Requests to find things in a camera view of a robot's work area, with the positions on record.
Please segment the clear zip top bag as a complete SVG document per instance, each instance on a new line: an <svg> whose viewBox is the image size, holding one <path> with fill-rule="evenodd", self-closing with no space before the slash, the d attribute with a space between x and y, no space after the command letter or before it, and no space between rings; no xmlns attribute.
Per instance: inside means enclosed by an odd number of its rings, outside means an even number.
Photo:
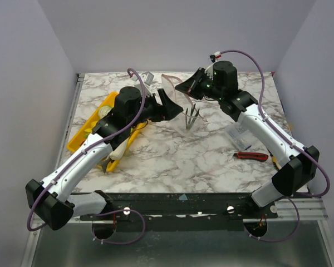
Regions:
<svg viewBox="0 0 334 267"><path fill-rule="evenodd" d="M166 74L161 75L162 88L165 90L166 94L171 100L173 100L176 104L183 108L183 112L177 115L176 118L169 121L169 124L180 135L184 137L189 137L192 134L196 133L198 130L200 130L201 126L207 122L207 119L201 115L202 109L200 107L197 107L196 105L196 108L200 109L199 117L191 130L185 129L185 111L187 108L190 109L192 105L196 103L194 103L188 95L178 92L175 89L175 85L181 82L182 80L178 77Z"/></svg>

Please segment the green toy scallion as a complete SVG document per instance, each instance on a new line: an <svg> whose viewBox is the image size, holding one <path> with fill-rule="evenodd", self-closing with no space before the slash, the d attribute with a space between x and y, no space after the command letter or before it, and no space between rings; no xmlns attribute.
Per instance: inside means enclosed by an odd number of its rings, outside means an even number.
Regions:
<svg viewBox="0 0 334 267"><path fill-rule="evenodd" d="M196 120L199 117L200 109L196 108L196 104L193 104L190 109L186 109L185 111L185 129L191 130Z"/></svg>

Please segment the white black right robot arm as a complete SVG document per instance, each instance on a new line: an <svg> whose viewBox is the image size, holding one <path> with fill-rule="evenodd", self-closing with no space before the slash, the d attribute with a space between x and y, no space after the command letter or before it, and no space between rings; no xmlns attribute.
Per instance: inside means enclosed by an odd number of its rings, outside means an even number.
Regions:
<svg viewBox="0 0 334 267"><path fill-rule="evenodd" d="M283 196L291 196L310 182L316 173L319 151L291 139L279 126L271 127L270 118L260 112L258 101L238 87L237 69L229 61L213 63L211 71L199 68L175 89L196 100L204 97L219 103L220 109L248 129L276 158L281 169L270 181L251 193L245 212L257 218L265 206Z"/></svg>

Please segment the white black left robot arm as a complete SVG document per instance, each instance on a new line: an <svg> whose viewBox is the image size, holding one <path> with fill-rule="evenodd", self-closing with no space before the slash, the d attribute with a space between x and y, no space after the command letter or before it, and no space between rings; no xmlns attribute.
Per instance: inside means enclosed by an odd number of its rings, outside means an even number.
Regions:
<svg viewBox="0 0 334 267"><path fill-rule="evenodd" d="M25 187L29 207L52 230L62 228L77 216L95 214L108 219L112 214L110 198L101 190L73 196L76 185L103 158L130 137L131 129L150 120L169 121L182 113L163 89L158 90L161 102L154 95L142 96L136 87L124 87L116 95L112 110L98 121L78 150L56 171L40 182L32 179Z"/></svg>

